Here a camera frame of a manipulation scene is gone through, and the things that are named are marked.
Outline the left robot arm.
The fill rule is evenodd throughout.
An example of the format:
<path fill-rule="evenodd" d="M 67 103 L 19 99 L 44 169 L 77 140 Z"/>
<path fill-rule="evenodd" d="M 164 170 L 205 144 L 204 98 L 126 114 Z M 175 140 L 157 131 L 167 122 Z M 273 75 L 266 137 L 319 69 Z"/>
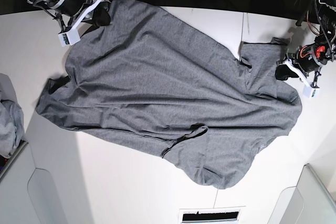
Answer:
<path fill-rule="evenodd" d="M 314 42 L 286 53 L 277 62 L 275 77 L 280 81 L 299 78 L 316 89 L 322 67 L 335 61 L 335 0 L 310 0 L 296 26 L 303 22 L 315 34 Z"/>

